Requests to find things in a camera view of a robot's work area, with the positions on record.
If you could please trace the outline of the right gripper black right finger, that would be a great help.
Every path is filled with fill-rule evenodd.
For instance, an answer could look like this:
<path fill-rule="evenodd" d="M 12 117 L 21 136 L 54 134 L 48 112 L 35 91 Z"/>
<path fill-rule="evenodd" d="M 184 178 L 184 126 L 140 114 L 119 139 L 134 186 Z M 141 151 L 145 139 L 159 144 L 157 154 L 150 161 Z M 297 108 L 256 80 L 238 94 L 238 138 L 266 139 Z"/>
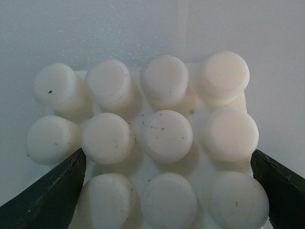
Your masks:
<path fill-rule="evenodd" d="M 269 220 L 274 229 L 305 227 L 305 179 L 264 152 L 251 156 L 254 178 L 269 200 Z"/>

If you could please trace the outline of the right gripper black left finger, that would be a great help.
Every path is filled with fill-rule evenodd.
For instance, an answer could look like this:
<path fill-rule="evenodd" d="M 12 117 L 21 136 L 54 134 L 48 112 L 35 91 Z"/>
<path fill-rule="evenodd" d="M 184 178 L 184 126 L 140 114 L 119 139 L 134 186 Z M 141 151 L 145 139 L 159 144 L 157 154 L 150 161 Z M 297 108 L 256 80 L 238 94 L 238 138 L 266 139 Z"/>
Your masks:
<path fill-rule="evenodd" d="M 83 186 L 86 156 L 77 150 L 0 208 L 2 229 L 66 229 Z"/>

